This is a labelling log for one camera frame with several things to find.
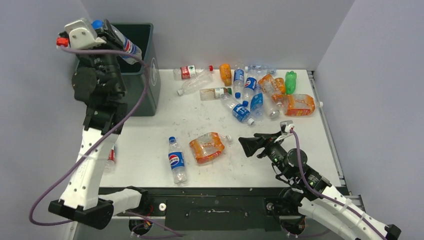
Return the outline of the blue label bottle white cap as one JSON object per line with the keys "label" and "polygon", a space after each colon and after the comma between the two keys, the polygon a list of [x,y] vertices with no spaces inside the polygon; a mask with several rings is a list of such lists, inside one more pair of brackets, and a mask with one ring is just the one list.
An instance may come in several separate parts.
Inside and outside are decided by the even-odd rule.
{"label": "blue label bottle white cap", "polygon": [[246,123],[248,125],[253,125],[255,120],[251,117],[251,112],[247,107],[243,106],[242,103],[239,103],[231,94],[228,92],[224,93],[220,97],[221,103],[226,109],[228,109],[232,116],[237,119],[240,123]]}

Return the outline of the small Pepsi bottle blue cap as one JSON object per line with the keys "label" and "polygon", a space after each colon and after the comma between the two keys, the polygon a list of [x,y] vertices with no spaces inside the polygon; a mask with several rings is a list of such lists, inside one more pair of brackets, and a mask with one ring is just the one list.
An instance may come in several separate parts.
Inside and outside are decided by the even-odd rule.
{"label": "small Pepsi bottle blue cap", "polygon": [[173,182],[176,185],[185,184],[188,180],[185,167],[183,148],[174,136],[168,139],[168,161],[172,172]]}

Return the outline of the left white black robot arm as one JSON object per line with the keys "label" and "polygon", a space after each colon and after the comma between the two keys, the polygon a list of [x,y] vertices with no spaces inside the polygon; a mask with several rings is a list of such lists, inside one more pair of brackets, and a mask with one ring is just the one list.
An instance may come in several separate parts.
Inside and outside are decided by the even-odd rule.
{"label": "left white black robot arm", "polygon": [[149,210],[145,190],[129,186],[99,195],[109,154],[134,113],[123,100],[127,89],[118,60],[142,64],[142,52],[108,20],[86,18],[66,24],[56,45],[78,59],[71,85],[86,112],[78,160],[67,174],[64,192],[49,204],[49,212],[98,230],[128,210],[144,215]]}

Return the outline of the red cap clear bottle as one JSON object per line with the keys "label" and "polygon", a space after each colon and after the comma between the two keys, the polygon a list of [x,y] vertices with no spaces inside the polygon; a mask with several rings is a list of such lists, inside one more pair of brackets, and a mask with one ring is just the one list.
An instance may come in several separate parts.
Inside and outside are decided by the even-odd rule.
{"label": "red cap clear bottle", "polygon": [[109,152],[108,159],[105,163],[104,172],[110,174],[114,171],[116,165],[116,145],[114,144]]}

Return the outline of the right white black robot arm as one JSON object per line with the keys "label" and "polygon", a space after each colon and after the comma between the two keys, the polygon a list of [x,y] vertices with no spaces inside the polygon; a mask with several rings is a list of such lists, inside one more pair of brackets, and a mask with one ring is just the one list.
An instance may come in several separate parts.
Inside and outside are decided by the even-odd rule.
{"label": "right white black robot arm", "polygon": [[256,133],[253,137],[239,137],[247,157],[259,149],[257,158],[268,157],[290,185],[283,199],[283,209],[289,214],[299,213],[320,223],[344,240],[397,240],[401,229],[394,224],[376,220],[345,197],[319,172],[307,165],[307,155],[300,148],[297,133]]}

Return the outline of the light blue label bottle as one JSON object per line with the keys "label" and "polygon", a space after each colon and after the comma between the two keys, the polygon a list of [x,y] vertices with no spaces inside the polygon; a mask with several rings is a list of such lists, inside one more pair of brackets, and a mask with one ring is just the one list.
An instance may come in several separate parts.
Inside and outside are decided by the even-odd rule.
{"label": "light blue label bottle", "polygon": [[251,116],[255,121],[261,121],[264,117],[264,97],[262,89],[257,85],[254,89],[254,96],[250,102]]}

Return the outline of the large Pepsi bottle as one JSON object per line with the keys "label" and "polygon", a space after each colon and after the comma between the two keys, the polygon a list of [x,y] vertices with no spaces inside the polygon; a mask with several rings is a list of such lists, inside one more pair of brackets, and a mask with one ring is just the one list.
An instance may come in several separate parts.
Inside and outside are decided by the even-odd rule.
{"label": "large Pepsi bottle", "polygon": [[[111,48],[111,45],[109,45],[107,43],[107,39],[104,35],[103,32],[103,20],[95,20],[91,23],[92,27],[94,28],[95,32],[97,33],[97,36],[102,38],[103,40],[106,41],[105,44],[99,45],[97,47],[94,47],[94,49],[96,50],[114,50]],[[131,40],[129,40],[120,30],[118,30],[113,24],[111,24],[113,27],[114,32],[118,35],[118,37],[121,39],[121,41],[123,42],[123,50],[119,50],[119,51],[123,51],[126,52],[128,54],[137,56],[138,58],[142,58],[142,50],[136,45],[134,44]]]}

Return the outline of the crushed orange label bottle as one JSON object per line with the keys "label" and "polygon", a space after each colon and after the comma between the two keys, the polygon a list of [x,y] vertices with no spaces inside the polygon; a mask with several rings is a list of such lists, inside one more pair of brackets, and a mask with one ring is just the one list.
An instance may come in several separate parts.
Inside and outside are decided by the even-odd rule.
{"label": "crushed orange label bottle", "polygon": [[203,165],[218,158],[232,141],[230,135],[208,132],[190,141],[189,147],[196,163]]}

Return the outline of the clear bottle silver cap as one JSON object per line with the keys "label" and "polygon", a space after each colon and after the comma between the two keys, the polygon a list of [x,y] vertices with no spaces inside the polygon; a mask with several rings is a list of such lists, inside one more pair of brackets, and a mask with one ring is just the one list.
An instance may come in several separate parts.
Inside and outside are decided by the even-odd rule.
{"label": "clear bottle silver cap", "polygon": [[264,115],[271,120],[277,119],[280,116],[280,109],[277,104],[267,95],[263,96]]}

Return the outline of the large orange label bottle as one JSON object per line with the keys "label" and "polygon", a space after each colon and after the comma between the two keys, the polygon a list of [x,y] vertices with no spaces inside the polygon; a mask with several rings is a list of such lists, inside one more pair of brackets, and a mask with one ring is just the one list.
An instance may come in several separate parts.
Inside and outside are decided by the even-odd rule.
{"label": "large orange label bottle", "polygon": [[288,117],[307,117],[312,115],[316,109],[323,107],[323,102],[317,101],[308,94],[278,94],[273,100],[282,113]]}

